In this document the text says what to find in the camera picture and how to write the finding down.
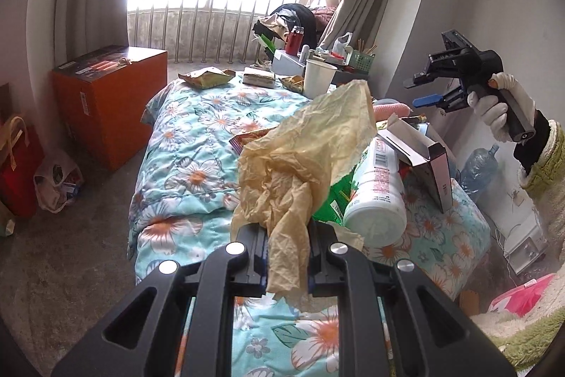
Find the green fuzzy sleeve forearm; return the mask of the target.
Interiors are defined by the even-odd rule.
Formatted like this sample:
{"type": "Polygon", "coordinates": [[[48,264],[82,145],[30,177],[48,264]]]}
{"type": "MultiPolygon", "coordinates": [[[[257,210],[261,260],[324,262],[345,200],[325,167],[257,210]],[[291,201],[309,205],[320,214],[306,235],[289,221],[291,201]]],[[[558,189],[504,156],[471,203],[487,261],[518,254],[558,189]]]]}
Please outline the green fuzzy sleeve forearm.
{"type": "Polygon", "coordinates": [[[520,187],[534,203],[539,222],[561,264],[564,264],[564,131],[540,110],[534,117],[535,135],[514,147],[520,162],[520,187]]]}

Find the white gloved right hand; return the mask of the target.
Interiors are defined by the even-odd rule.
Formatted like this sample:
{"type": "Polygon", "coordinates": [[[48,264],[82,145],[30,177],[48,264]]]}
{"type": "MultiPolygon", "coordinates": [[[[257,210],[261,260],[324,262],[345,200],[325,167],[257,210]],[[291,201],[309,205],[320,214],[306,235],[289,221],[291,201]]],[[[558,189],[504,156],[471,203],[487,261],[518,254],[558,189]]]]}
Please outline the white gloved right hand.
{"type": "MultiPolygon", "coordinates": [[[[499,91],[509,91],[528,119],[529,124],[534,125],[535,102],[513,75],[495,73],[489,80],[488,86],[499,91]]],[[[475,115],[489,127],[497,141],[512,141],[510,131],[507,128],[507,115],[510,109],[506,102],[500,100],[496,95],[478,96],[476,92],[471,92],[467,96],[467,103],[473,109],[475,115]]]]}

